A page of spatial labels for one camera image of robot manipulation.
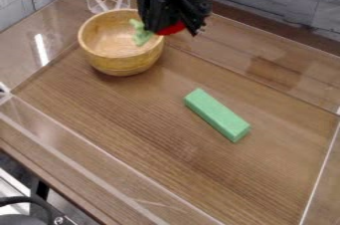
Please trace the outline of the red plush fruit green leaf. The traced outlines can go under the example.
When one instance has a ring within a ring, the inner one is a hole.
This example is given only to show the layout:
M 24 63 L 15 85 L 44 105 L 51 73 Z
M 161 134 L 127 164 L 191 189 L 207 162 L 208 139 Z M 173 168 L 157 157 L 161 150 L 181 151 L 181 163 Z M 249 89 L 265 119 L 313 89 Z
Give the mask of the red plush fruit green leaf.
M 185 28 L 185 25 L 183 22 L 176 22 L 173 25 L 160 29 L 156 32 L 152 32 L 145 29 L 145 25 L 141 21 L 136 19 L 131 19 L 129 23 L 135 28 L 133 41 L 139 47 L 143 46 L 149 41 L 152 36 L 168 36 L 171 34 L 175 34 L 183 31 Z

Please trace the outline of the wooden bowl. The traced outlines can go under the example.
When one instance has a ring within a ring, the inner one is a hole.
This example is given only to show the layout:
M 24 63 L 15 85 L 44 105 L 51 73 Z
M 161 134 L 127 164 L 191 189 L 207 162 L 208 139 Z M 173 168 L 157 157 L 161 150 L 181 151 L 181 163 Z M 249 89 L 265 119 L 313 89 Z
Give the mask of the wooden bowl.
M 80 27 L 80 47 L 91 66 L 101 73 L 116 77 L 132 76 L 147 71 L 157 62 L 165 38 L 152 35 L 139 46 L 140 22 L 136 9 L 121 9 L 92 16 Z

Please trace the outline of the green rectangular block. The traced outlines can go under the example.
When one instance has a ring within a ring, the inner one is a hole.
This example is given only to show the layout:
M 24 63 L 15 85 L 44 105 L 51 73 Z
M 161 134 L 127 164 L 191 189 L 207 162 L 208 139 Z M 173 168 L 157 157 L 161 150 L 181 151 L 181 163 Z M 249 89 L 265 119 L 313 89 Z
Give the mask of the green rectangular block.
M 231 142 L 245 137 L 251 130 L 249 123 L 203 89 L 192 91 L 183 102 Z

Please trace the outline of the black metal table leg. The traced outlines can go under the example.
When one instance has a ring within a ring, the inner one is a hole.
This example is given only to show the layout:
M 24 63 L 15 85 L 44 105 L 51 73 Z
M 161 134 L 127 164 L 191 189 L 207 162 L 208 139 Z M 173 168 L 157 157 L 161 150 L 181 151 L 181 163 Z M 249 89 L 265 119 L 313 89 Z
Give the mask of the black metal table leg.
M 41 180 L 39 180 L 36 182 L 36 189 L 35 189 L 35 193 L 36 195 L 44 199 L 48 200 L 48 196 L 49 196 L 49 186 L 47 185 L 47 183 Z

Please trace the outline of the clear acrylic corner bracket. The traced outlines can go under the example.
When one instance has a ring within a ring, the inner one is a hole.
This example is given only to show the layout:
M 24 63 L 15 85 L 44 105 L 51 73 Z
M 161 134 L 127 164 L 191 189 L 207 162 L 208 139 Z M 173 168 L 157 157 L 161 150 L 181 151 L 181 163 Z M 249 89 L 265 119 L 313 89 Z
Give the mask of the clear acrylic corner bracket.
M 111 10 L 132 8 L 132 0 L 87 0 L 88 9 L 93 14 Z

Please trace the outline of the clear acrylic tray wall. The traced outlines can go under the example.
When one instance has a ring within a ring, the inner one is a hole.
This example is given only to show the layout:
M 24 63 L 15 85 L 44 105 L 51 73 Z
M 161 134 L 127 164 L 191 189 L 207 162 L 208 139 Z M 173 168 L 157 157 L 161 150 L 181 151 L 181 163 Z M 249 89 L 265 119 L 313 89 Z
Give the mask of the clear acrylic tray wall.
M 0 33 L 0 150 L 104 225 L 340 225 L 340 57 L 215 16 L 116 78 L 77 42 L 87 0 Z M 251 125 L 231 142 L 203 89 Z

